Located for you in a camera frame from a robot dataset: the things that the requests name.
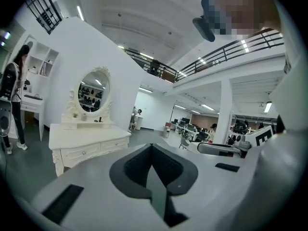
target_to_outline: fluorescent light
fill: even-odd
[[[264,113],[267,113],[268,111],[270,111],[270,107],[271,107],[272,103],[269,102],[266,104],[266,107],[265,107],[265,110],[264,110]]]
[[[206,61],[203,60],[201,57],[198,58],[200,60],[200,62],[202,62],[203,64],[206,64]]]
[[[99,83],[100,85],[102,85],[97,79],[95,79],[97,83]]]
[[[78,13],[79,13],[80,18],[84,21],[80,7],[77,6],[77,9],[78,9]]]
[[[183,108],[183,107],[181,107],[181,106],[178,106],[178,105],[174,105],[174,106],[176,106],[176,107],[178,107],[178,108],[181,108],[181,109],[183,109],[183,110],[186,110],[186,108]]]
[[[139,87],[140,90],[144,90],[144,91],[147,91],[147,92],[152,92],[151,90],[147,90],[147,89],[144,89],[142,87]]]
[[[180,73],[181,75],[184,75],[185,77],[187,77],[187,75],[183,74],[181,71],[179,71],[179,73]]]
[[[154,59],[153,57],[148,56],[147,54],[144,54],[144,53],[140,53],[140,55],[143,55],[143,56],[145,56],[145,57],[147,57],[147,58],[150,58],[150,59]]]
[[[202,106],[205,107],[205,108],[208,108],[209,110],[214,110],[214,109],[212,109],[211,107],[208,107],[208,106],[205,105],[205,104],[202,104]]]
[[[4,38],[5,38],[5,39],[8,39],[8,38],[10,37],[10,35],[11,35],[11,34],[10,34],[9,32],[6,32],[6,33],[4,34]]]

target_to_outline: woman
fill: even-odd
[[[16,89],[12,91],[12,97],[11,97],[11,103],[12,103],[12,114],[15,120],[17,132],[18,132],[18,137],[19,141],[17,142],[17,147],[26,150],[27,146],[25,144],[25,137],[24,137],[24,131],[23,131],[23,126],[21,124],[21,114],[20,114],[20,101],[21,101],[21,90],[22,90],[22,76],[23,73],[25,72],[25,69],[23,69],[25,60],[28,56],[28,53],[30,51],[29,46],[23,45],[14,58],[12,63],[9,63],[6,68],[8,67],[15,67],[15,73],[16,73]],[[5,136],[3,137],[5,147],[7,150],[7,154],[12,154],[12,144],[9,142],[9,137]]]

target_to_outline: oval mirror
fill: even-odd
[[[109,91],[110,85],[107,76],[101,71],[90,72],[79,85],[79,104],[86,112],[98,111],[106,102]]]

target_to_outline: railing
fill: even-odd
[[[52,0],[26,0],[26,5],[48,34],[62,21]]]
[[[149,59],[140,53],[123,49],[144,71],[171,83],[176,82],[177,71],[157,60]]]
[[[176,81],[214,67],[222,62],[230,61],[233,58],[283,44],[282,35],[279,32],[272,29],[262,30],[245,40],[233,41],[203,57],[199,57],[198,60],[178,71]]]

